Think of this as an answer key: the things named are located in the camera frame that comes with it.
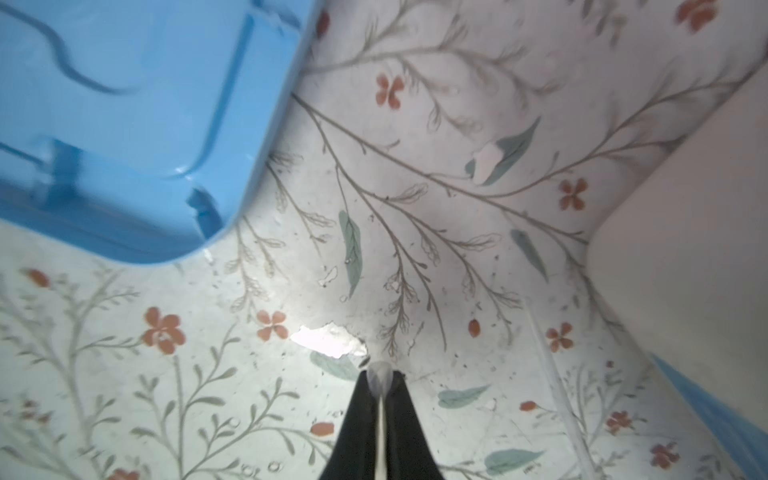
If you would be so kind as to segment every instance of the blue plastic bin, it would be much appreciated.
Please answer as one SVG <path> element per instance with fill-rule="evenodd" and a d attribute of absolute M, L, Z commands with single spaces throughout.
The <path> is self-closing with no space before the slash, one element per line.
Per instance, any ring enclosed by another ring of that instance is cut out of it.
<path fill-rule="evenodd" d="M 0 0 L 0 217 L 163 263 L 237 220 L 319 0 Z"/>

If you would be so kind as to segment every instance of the white patch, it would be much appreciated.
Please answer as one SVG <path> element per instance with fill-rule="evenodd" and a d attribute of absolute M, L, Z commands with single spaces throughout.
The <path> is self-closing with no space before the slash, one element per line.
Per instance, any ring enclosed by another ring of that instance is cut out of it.
<path fill-rule="evenodd" d="M 331 271 L 328 272 L 325 278 L 321 278 L 320 280 L 317 280 L 317 284 L 324 288 L 326 285 L 328 285 L 333 280 L 335 280 L 336 277 L 338 276 L 339 276 L 339 269 L 336 267 L 333 267 Z"/>
<path fill-rule="evenodd" d="M 366 356 L 368 347 L 362 340 L 349 333 L 349 330 L 335 323 L 327 323 L 319 329 L 308 329 L 301 326 L 299 331 L 290 336 L 295 343 L 331 356 L 335 359 L 343 355 Z"/>
<path fill-rule="evenodd" d="M 205 257 L 205 261 L 208 262 L 208 265 L 214 264 L 214 255 L 207 248 L 203 249 L 203 257 Z"/>
<path fill-rule="evenodd" d="M 504 159 L 504 151 L 496 143 L 489 141 L 480 151 L 475 152 L 474 159 L 475 174 L 472 175 L 472 181 L 475 185 L 483 185 L 498 162 Z"/>
<path fill-rule="evenodd" d="M 368 365 L 368 390 L 376 399 L 384 399 L 392 388 L 392 366 L 387 362 Z"/>

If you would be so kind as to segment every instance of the white cable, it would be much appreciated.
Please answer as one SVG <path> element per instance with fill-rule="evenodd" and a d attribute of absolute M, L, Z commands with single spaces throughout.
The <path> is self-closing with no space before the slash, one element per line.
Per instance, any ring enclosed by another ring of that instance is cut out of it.
<path fill-rule="evenodd" d="M 386 480 L 386 413 L 384 399 L 392 388 L 392 366 L 387 362 L 368 365 L 368 390 L 376 398 L 379 418 L 376 421 L 376 469 L 374 480 Z"/>
<path fill-rule="evenodd" d="M 601 480 L 601 475 L 594 467 L 592 457 L 589 455 L 589 448 L 584 442 L 584 437 L 581 436 L 581 429 L 579 429 L 579 426 L 576 423 L 576 416 L 571 408 L 571 402 L 568 400 L 568 394 L 565 392 L 563 382 L 558 375 L 558 366 L 555 365 L 552 354 L 547 351 L 547 341 L 544 338 L 544 334 L 541 332 L 539 325 L 536 323 L 536 320 L 533 318 L 528 298 L 523 297 L 523 307 L 525 314 L 528 316 L 528 324 L 533 333 L 534 343 L 536 344 L 536 350 L 538 351 L 541 366 L 544 368 L 547 380 L 549 381 L 549 386 L 552 388 L 554 403 L 565 424 L 565 433 L 568 435 L 568 439 L 571 440 L 574 450 L 576 451 L 576 458 L 581 466 L 582 478 L 584 480 Z"/>

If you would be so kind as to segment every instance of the floral wallpaper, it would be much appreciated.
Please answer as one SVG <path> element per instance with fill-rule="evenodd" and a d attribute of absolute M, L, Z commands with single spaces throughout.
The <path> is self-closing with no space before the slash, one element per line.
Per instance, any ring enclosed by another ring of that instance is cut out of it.
<path fill-rule="evenodd" d="M 0 225 L 2 477 L 316 478 L 386 359 L 449 480 L 743 478 L 583 260 L 764 59 L 768 5 L 332 0 L 316 35 L 210 249 L 139 269 Z M 356 353 L 301 340 L 328 326 Z"/>

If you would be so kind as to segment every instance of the blue plastic lid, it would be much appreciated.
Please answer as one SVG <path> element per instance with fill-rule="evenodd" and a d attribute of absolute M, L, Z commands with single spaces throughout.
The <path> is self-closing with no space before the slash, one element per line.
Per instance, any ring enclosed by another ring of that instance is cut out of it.
<path fill-rule="evenodd" d="M 317 0 L 2 0 L 0 217 L 113 260 L 234 222 Z"/>

